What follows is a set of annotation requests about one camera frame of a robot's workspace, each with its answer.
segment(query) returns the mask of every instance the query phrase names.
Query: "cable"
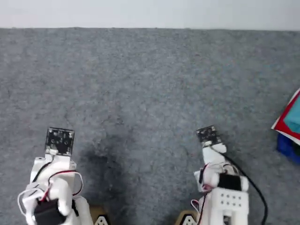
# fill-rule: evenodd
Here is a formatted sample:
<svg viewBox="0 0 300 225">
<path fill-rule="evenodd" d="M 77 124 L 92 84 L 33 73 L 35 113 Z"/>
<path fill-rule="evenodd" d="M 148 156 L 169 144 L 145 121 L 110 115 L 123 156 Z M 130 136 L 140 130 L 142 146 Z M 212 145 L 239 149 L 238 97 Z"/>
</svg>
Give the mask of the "cable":
<svg viewBox="0 0 300 225">
<path fill-rule="evenodd" d="M 47 188 L 47 190 L 45 191 L 44 196 L 42 197 L 42 200 L 41 200 L 42 202 L 45 201 L 46 197 L 49 195 L 49 191 L 50 191 L 50 188 L 51 188 L 51 185 L 52 185 L 52 183 L 51 183 L 51 181 L 50 181 L 51 178 L 53 178 L 53 177 L 56 176 L 56 175 L 63 174 L 63 173 L 75 173 L 75 174 L 77 174 L 77 175 L 80 176 L 80 180 L 81 180 L 81 186 L 80 186 L 80 189 L 79 189 L 79 191 L 73 193 L 72 196 L 78 195 L 78 194 L 82 191 L 82 189 L 83 189 L 83 177 L 82 177 L 82 175 L 81 175 L 79 172 L 77 172 L 76 170 L 64 170 L 64 171 L 59 171 L 59 172 L 56 172 L 56 173 L 52 174 L 52 175 L 49 177 L 49 179 L 48 179 L 48 188 Z"/>
<path fill-rule="evenodd" d="M 199 221 L 198 221 L 197 225 L 199 225 L 201 223 L 201 220 L 202 220 L 202 215 L 203 215 L 203 209 L 204 209 L 205 200 L 206 200 L 206 195 L 204 196 L 204 199 L 203 199 L 203 203 L 202 203 L 202 207 L 201 207 L 201 211 L 200 211 L 200 217 L 199 217 Z"/>
<path fill-rule="evenodd" d="M 223 165 L 223 168 L 225 168 L 225 166 L 231 166 L 232 168 L 233 168 L 233 171 L 237 174 L 237 175 L 239 175 L 240 173 L 239 173 L 239 170 L 236 168 L 236 166 L 235 165 L 232 165 L 232 164 L 229 164 L 229 163 L 227 163 L 227 164 L 224 164 Z"/>
<path fill-rule="evenodd" d="M 44 164 L 44 165 L 39 169 L 39 171 L 37 172 L 36 176 L 34 177 L 32 183 L 37 181 L 38 176 L 40 175 L 40 173 L 41 173 L 41 172 L 42 172 L 49 164 L 51 164 L 51 163 L 53 162 L 53 159 L 54 159 L 54 158 L 52 157 L 52 161 L 51 161 L 51 162 Z"/>
<path fill-rule="evenodd" d="M 27 190 L 22 191 L 22 192 L 18 195 L 18 198 L 17 198 L 18 206 L 19 206 L 19 209 L 20 209 L 20 211 L 21 211 L 21 213 L 22 213 L 23 216 L 26 216 L 26 214 L 25 214 L 25 212 L 23 211 L 23 208 L 22 208 L 20 199 L 21 199 L 21 196 L 23 196 L 25 193 L 27 193 L 27 192 L 29 192 L 29 191 L 42 191 L 42 192 L 43 192 L 42 189 L 37 188 L 37 187 L 33 187 L 33 188 L 31 188 L 31 189 L 27 189 Z"/>
<path fill-rule="evenodd" d="M 191 200 L 191 206 L 199 213 L 199 202 L 196 199 Z"/>
<path fill-rule="evenodd" d="M 266 223 L 266 220 L 268 218 L 268 204 L 262 194 L 262 192 L 260 191 L 260 189 L 256 186 L 256 184 L 251 180 L 251 178 L 241 169 L 241 167 L 236 163 L 234 162 L 233 159 L 229 158 L 227 155 L 221 153 L 221 152 L 218 152 L 217 150 L 215 150 L 213 147 L 210 146 L 210 148 L 212 150 L 214 150 L 215 152 L 219 153 L 220 155 L 222 155 L 225 159 L 227 159 L 230 163 L 234 164 L 235 167 L 245 176 L 247 177 L 247 179 L 249 180 L 249 182 L 252 184 L 252 186 L 254 187 L 254 189 L 257 191 L 258 195 L 260 196 L 263 204 L 264 204 L 264 215 L 263 215 L 263 218 L 262 218 L 262 222 L 261 224 L 262 225 L 265 225 Z"/>
</svg>

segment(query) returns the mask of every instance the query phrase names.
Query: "red wire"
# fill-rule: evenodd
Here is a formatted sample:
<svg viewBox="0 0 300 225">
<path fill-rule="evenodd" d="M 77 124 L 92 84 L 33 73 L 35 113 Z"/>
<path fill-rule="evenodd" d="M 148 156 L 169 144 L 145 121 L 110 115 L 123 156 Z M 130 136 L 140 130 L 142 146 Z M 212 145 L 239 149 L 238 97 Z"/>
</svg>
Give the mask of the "red wire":
<svg viewBox="0 0 300 225">
<path fill-rule="evenodd" d="M 46 192 L 45 192 L 44 196 L 42 197 L 41 201 L 44 202 L 45 199 L 46 199 L 46 198 L 48 197 L 48 195 L 49 195 L 49 191 L 50 191 L 50 179 L 51 179 L 52 177 L 54 177 L 54 176 L 56 176 L 56 175 L 58 175 L 58 174 L 62 174 L 62 173 L 74 173 L 74 172 L 77 173 L 76 170 L 64 170 L 64 171 L 59 171 L 59 172 L 56 172 L 56 173 L 52 174 L 52 175 L 49 177 L 49 179 L 48 179 L 48 185 L 49 185 L 49 188 L 46 190 Z M 80 186 L 79 191 L 76 192 L 76 193 L 74 193 L 74 194 L 72 194 L 72 196 L 75 196 L 75 195 L 79 194 L 79 193 L 81 192 L 82 188 L 83 188 L 83 184 L 81 183 L 81 186 Z"/>
</svg>

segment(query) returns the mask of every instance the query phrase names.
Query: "circuit board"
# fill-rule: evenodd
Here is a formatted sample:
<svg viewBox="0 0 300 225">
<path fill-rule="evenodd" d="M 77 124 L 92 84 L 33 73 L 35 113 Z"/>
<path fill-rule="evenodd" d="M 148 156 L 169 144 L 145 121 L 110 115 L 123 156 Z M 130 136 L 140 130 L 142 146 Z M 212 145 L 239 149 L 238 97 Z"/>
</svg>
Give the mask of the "circuit board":
<svg viewBox="0 0 300 225">
<path fill-rule="evenodd" d="M 50 127 L 47 130 L 45 151 L 56 152 L 56 155 L 71 156 L 75 132 L 62 128 Z"/>
<path fill-rule="evenodd" d="M 218 135 L 214 125 L 197 129 L 196 133 L 203 148 L 222 142 L 221 137 Z"/>
</svg>

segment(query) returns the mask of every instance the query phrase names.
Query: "white wire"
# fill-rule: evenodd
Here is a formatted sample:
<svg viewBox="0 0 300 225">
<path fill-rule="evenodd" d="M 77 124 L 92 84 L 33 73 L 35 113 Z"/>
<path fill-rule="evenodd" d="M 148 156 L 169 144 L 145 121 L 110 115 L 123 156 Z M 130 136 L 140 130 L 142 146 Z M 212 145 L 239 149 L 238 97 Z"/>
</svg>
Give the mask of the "white wire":
<svg viewBox="0 0 300 225">
<path fill-rule="evenodd" d="M 74 172 L 74 173 L 77 174 L 77 175 L 79 175 L 80 180 L 81 180 L 81 188 L 80 188 L 79 192 L 76 194 L 76 195 L 79 195 L 82 192 L 82 190 L 83 190 L 83 177 L 82 177 L 82 175 L 79 172 Z"/>
<path fill-rule="evenodd" d="M 24 195 L 25 193 L 29 192 L 29 191 L 41 191 L 43 194 L 44 194 L 44 191 L 42 189 L 39 189 L 37 187 L 34 187 L 34 188 L 31 188 L 31 189 L 26 189 L 24 191 L 22 191 L 19 195 L 18 195 L 18 198 L 17 198 L 17 201 L 18 201 L 18 206 L 19 206 L 19 209 L 22 213 L 23 216 L 26 216 L 26 213 L 23 211 L 23 208 L 22 208 L 22 205 L 21 205 L 21 202 L 20 202 L 20 198 L 22 195 Z"/>
<path fill-rule="evenodd" d="M 62 174 L 65 174 L 65 173 L 74 173 L 74 174 L 79 175 L 80 180 L 81 180 L 81 189 L 80 189 L 80 191 L 76 195 L 80 194 L 82 192 L 82 190 L 83 190 L 83 177 L 82 177 L 82 175 L 79 172 L 77 172 L 77 171 L 68 171 L 68 172 L 61 171 L 61 173 L 58 173 L 58 174 L 52 176 L 50 179 L 52 179 L 53 177 L 55 177 L 57 175 L 62 175 Z"/>
<path fill-rule="evenodd" d="M 191 200 L 191 205 L 192 205 L 192 207 L 197 211 L 197 213 L 199 213 L 199 202 L 198 202 L 196 199 L 192 199 L 192 200 Z"/>
</svg>

